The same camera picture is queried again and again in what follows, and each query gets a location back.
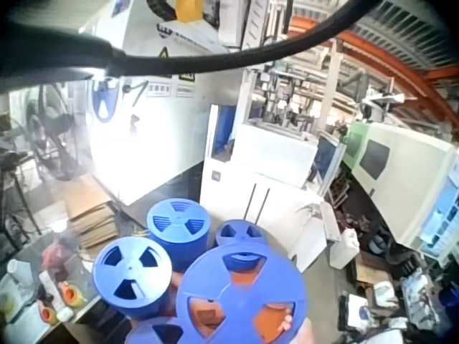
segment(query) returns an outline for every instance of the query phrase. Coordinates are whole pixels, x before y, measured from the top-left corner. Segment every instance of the blue plastic reel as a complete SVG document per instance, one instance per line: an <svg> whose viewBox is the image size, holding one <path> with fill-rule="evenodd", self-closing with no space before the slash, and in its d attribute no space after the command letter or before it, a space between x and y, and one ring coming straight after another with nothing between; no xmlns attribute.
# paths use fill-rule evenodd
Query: blue plastic reel
<svg viewBox="0 0 459 344"><path fill-rule="evenodd" d="M223 222L215 234L215 246L225 244L239 244L243 242L257 242L268 244L261 228L245 220L229 220ZM235 255L228 259L228 269L232 271L247 271L254 269L260 258L251 254Z"/></svg>
<svg viewBox="0 0 459 344"><path fill-rule="evenodd" d="M189 199L167 199L150 209L146 223L151 238L169 254L174 271L185 271L207 251L210 216Z"/></svg>
<svg viewBox="0 0 459 344"><path fill-rule="evenodd" d="M100 296L124 315L144 320L169 302L172 276L166 251L150 239L128 236L107 245L95 260L93 282Z"/></svg>
<svg viewBox="0 0 459 344"><path fill-rule="evenodd" d="M179 319L155 317L137 324L126 338L125 344L185 343Z"/></svg>
<svg viewBox="0 0 459 344"><path fill-rule="evenodd" d="M251 285L234 285L227 258L234 254L256 254L263 259L261 270ZM218 302L224 320L205 338L191 318L195 299ZM177 294L177 315L190 343L263 343L253 320L274 304L292 305L292 328L274 343L289 343L307 315L307 291L301 273L292 262L270 247L256 243L229 244L211 249L185 272Z"/></svg>

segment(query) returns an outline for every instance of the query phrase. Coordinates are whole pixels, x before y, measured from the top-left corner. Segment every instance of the machine window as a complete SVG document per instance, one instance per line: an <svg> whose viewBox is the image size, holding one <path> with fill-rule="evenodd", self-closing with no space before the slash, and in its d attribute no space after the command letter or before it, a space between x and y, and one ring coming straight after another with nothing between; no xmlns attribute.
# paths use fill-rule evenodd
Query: machine window
<svg viewBox="0 0 459 344"><path fill-rule="evenodd" d="M386 168L390 149L381 143L368 140L364 157L360 166L374 179L377 180Z"/></svg>

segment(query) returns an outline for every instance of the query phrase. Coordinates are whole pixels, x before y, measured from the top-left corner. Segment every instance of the yellow object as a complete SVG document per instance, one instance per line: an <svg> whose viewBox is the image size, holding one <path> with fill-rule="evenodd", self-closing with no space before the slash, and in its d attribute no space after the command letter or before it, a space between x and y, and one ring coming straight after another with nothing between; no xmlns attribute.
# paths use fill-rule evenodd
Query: yellow object
<svg viewBox="0 0 459 344"><path fill-rule="evenodd" d="M202 19L204 0L177 0L175 14L182 23L195 22Z"/></svg>
<svg viewBox="0 0 459 344"><path fill-rule="evenodd" d="M7 314L14 309L14 298L9 293L0 294L0 311Z"/></svg>
<svg viewBox="0 0 459 344"><path fill-rule="evenodd" d="M67 282L59 283L59 288L62 291L65 303L70 307L77 308L84 303L81 291L74 285L69 285Z"/></svg>

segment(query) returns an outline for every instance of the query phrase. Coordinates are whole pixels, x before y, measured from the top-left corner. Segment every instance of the wire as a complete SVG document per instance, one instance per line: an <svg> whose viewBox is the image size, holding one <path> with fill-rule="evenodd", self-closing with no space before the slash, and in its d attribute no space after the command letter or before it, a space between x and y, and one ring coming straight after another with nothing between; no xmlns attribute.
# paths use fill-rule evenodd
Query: wire
<svg viewBox="0 0 459 344"><path fill-rule="evenodd" d="M217 72L258 65L265 62L303 52L319 45L348 29L365 14L370 12L380 0L349 0L338 11L299 37L288 39L256 49L247 49L232 54L214 54L199 57L136 57L114 51L111 61L115 77L122 75L171 75Z"/></svg>
<svg viewBox="0 0 459 344"><path fill-rule="evenodd" d="M198 57L138 57L90 35L8 22L0 37L0 92L53 82L107 77L217 72L304 52L355 24L382 0L348 0L305 34L256 49Z"/></svg>

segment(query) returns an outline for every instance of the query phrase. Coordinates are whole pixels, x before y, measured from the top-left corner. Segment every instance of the injection molding machine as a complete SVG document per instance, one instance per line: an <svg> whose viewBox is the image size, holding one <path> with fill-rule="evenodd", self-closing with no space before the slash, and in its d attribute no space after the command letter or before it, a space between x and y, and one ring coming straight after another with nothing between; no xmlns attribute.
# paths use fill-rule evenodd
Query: injection molding machine
<svg viewBox="0 0 459 344"><path fill-rule="evenodd" d="M395 241L435 259L459 240L457 148L382 123L354 123L344 163L371 197Z"/></svg>

